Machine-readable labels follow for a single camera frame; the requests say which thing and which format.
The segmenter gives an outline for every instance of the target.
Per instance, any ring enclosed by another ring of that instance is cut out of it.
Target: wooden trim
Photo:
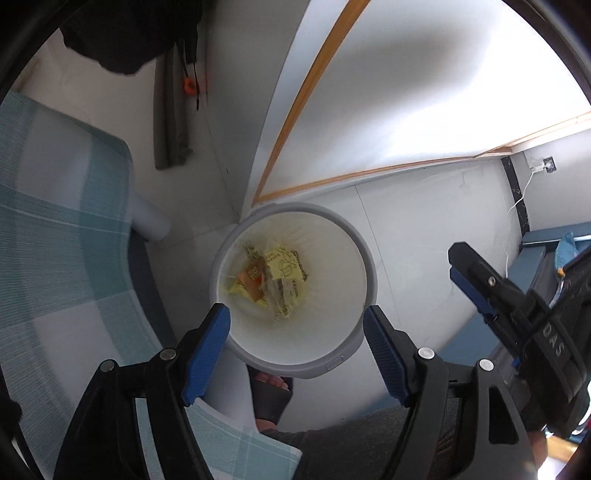
[[[291,105],[290,112],[283,123],[283,127],[281,128],[281,132],[277,137],[275,142],[275,146],[271,151],[271,155],[269,156],[269,160],[267,161],[267,166],[265,166],[265,170],[262,173],[261,180],[259,181],[259,185],[256,188],[256,193],[252,204],[256,204],[262,201],[262,191],[265,188],[265,184],[269,179],[269,175],[271,174],[271,170],[277,162],[277,158],[289,137],[291,130],[294,128],[295,122],[298,120],[301,111],[304,109],[308,98],[314,91],[316,84],[322,77],[322,74],[326,70],[326,67],[332,60],[332,57],[335,56],[336,51],[343,43],[343,40],[365,9],[369,3],[369,0],[349,0],[343,11],[339,15],[338,19],[336,20],[332,30],[322,48],[318,52],[314,63],[312,64],[308,75],[304,79],[304,83],[302,83],[300,91],[298,92],[297,96],[295,97],[293,105]]]
[[[564,463],[568,463],[576,450],[576,444],[559,438],[556,435],[551,436],[548,439],[548,456],[556,458]]]
[[[493,148],[491,150],[487,150],[484,153],[477,155],[475,158],[486,157],[489,154],[493,154],[497,150],[498,151],[509,150],[512,154],[513,153],[512,147],[514,147],[515,145],[519,145],[520,143],[527,142],[528,140],[533,140],[534,138],[542,137],[543,135],[546,135],[546,134],[549,134],[552,132],[556,132],[557,130],[560,130],[561,128],[571,127],[572,125],[576,125],[578,123],[584,122],[584,121],[588,120],[589,118],[591,118],[591,112],[587,112],[587,113],[584,113],[583,115],[579,115],[579,116],[574,116],[572,118],[569,118],[568,120],[565,120],[564,122],[560,122],[555,125],[551,125],[550,127],[543,128],[542,130],[538,130],[537,132],[534,132],[532,134],[518,138],[517,140],[513,140],[511,142],[507,142],[506,144],[500,145],[499,147]]]
[[[433,164],[438,164],[438,163],[452,163],[452,162],[459,162],[459,161],[466,161],[466,160],[474,160],[474,157],[438,158],[436,160],[422,160],[422,161],[412,162],[412,163],[403,163],[400,165],[390,165],[387,167],[373,168],[372,170],[356,171],[353,173],[347,173],[344,175],[338,175],[336,177],[331,177],[329,179],[311,181],[310,183],[304,183],[302,185],[297,185],[295,187],[289,187],[287,189],[277,190],[276,192],[267,193],[266,195],[261,195],[258,198],[258,202],[266,202],[267,200],[273,200],[278,197],[283,197],[284,195],[289,195],[290,193],[297,193],[302,190],[312,189],[315,187],[322,187],[324,185],[329,185],[331,183],[335,183],[338,181],[350,180],[350,179],[355,179],[358,177],[365,177],[367,175],[373,175],[376,173],[384,173],[384,172],[389,172],[389,171],[402,170],[405,168],[421,167],[421,166],[425,166],[425,165],[433,165]]]

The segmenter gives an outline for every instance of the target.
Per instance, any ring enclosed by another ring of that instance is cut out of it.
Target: blue gripper pad
[[[487,299],[454,267],[449,269],[449,278],[464,292],[464,295],[476,306],[480,314],[487,319],[497,316],[496,310],[488,303]]]
[[[395,330],[377,305],[365,310],[363,332],[388,393],[407,407],[414,393],[409,382],[415,371],[413,353],[416,347],[412,340],[406,333]]]
[[[186,406],[192,405],[197,397],[205,395],[205,389],[212,377],[213,369],[220,357],[226,338],[230,333],[230,309],[216,303],[209,311],[201,326],[185,334],[178,345],[179,359],[184,363],[186,379],[181,397]],[[183,348],[194,346],[191,353]]]

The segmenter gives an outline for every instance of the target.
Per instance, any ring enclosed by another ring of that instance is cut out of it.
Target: electrical outlet
[[[544,159],[544,168],[548,173],[556,171],[556,163],[554,163],[554,159],[552,157]]]

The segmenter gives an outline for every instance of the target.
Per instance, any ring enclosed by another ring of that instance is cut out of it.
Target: hanging clothes
[[[114,73],[133,74],[177,43],[197,54],[201,0],[90,0],[61,27],[66,47]]]

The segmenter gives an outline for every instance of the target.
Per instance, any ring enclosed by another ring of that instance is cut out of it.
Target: foot
[[[273,385],[274,387],[278,387],[283,390],[289,391],[289,386],[287,385],[287,383],[285,383],[285,381],[281,377],[278,377],[276,375],[267,374],[265,372],[259,372],[255,376],[255,381],[267,383],[269,385]],[[275,430],[277,428],[277,425],[269,420],[255,419],[255,422],[259,432],[262,432],[263,430]]]

